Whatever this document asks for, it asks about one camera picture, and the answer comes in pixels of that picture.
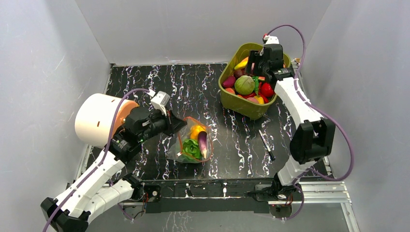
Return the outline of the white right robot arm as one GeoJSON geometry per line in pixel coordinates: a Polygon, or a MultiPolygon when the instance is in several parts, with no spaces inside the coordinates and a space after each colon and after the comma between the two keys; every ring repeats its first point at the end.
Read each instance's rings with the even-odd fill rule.
{"type": "Polygon", "coordinates": [[[307,97],[298,88],[294,70],[283,67],[280,44],[265,44],[260,51],[251,50],[246,71],[265,78],[287,107],[296,126],[289,145],[290,156],[275,174],[272,184],[258,184],[248,195],[258,201],[285,200],[300,190],[298,182],[311,166],[331,153],[336,126],[309,107],[307,97]]]}

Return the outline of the yellow bell pepper toy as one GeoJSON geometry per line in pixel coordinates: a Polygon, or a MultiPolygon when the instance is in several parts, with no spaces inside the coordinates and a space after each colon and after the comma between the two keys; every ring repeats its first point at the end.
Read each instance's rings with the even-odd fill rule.
{"type": "Polygon", "coordinates": [[[196,124],[196,125],[192,126],[191,129],[190,129],[190,139],[193,139],[193,140],[197,141],[198,140],[198,135],[202,131],[206,131],[205,126],[202,126],[202,125],[199,125],[199,124],[196,124]]]}

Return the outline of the clear zip top bag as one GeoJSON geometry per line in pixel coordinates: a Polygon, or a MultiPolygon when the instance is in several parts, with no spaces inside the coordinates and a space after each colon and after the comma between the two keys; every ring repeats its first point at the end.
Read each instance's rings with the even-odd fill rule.
{"type": "Polygon", "coordinates": [[[192,117],[177,134],[176,142],[169,148],[166,158],[179,163],[204,163],[213,154],[211,128],[192,117]]]}

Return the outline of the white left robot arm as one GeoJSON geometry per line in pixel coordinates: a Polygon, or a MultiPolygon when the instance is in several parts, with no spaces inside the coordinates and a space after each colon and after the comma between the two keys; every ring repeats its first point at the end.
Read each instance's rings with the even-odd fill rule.
{"type": "Polygon", "coordinates": [[[145,184],[132,174],[109,188],[104,184],[142,151],[142,143],[161,133],[173,136],[186,125],[169,109],[133,108],[96,161],[63,193],[42,201],[47,220],[43,230],[52,226],[58,232],[84,232],[96,217],[116,204],[142,200],[145,184]]]}

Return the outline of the green lettuce toy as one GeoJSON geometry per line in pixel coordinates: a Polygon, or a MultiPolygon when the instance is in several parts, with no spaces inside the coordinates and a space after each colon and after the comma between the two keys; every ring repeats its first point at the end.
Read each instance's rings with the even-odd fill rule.
{"type": "Polygon", "coordinates": [[[202,159],[198,142],[193,139],[185,139],[183,141],[182,156],[186,162],[194,162],[202,159]]]}

